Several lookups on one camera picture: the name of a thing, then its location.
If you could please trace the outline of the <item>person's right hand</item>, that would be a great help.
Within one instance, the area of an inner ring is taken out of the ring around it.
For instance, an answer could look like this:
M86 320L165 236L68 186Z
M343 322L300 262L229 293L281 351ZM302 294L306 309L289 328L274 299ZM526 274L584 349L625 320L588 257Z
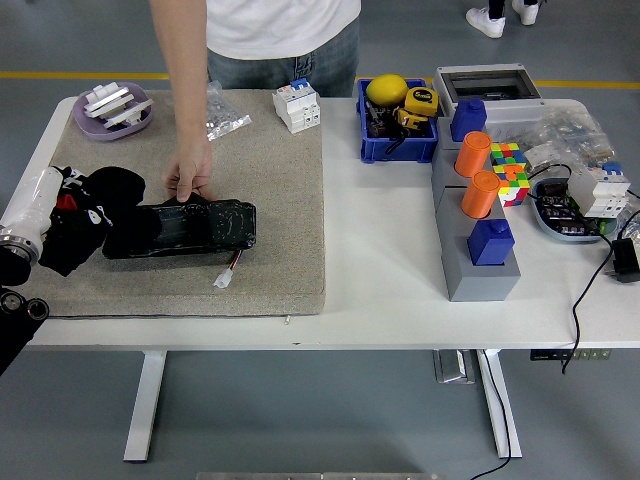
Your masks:
M214 200L210 188L212 146L206 137L179 138L177 146L163 174L168 197L186 202L192 193Z

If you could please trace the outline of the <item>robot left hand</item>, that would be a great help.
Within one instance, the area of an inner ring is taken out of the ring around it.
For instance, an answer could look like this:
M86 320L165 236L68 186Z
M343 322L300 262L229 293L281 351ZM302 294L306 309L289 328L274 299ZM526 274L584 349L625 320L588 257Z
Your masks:
M85 175L72 167L45 168L11 199L1 219L1 240L35 245L104 237L113 226L102 189L105 172Z

